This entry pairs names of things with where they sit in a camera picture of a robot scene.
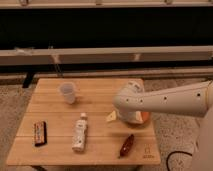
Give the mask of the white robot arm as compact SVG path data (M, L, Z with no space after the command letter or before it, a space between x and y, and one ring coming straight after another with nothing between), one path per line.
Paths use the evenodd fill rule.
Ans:
M113 105L117 117L127 123L139 124L137 111L202 117L190 171L213 171L213 80L150 92L129 81L116 93Z

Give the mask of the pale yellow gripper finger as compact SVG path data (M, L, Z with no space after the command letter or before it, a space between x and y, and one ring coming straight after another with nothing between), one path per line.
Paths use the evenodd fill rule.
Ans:
M112 122L117 119L117 112L112 111L107 117L106 117L106 122Z

